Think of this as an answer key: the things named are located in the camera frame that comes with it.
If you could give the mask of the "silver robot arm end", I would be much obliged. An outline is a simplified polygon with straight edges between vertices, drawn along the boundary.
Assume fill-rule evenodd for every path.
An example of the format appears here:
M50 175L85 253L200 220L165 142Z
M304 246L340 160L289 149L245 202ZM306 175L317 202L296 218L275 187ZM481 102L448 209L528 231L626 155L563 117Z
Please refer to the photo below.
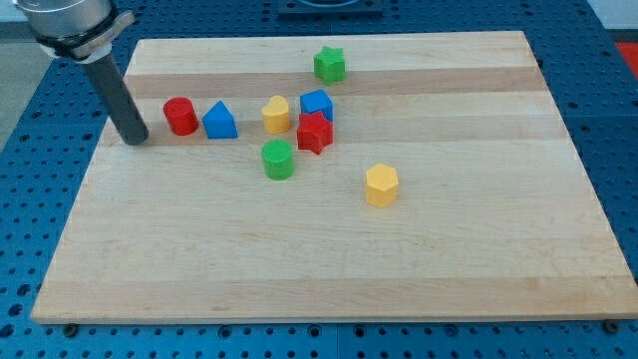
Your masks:
M91 64L112 51L114 40L136 21L112 0L14 0L42 49L52 58Z

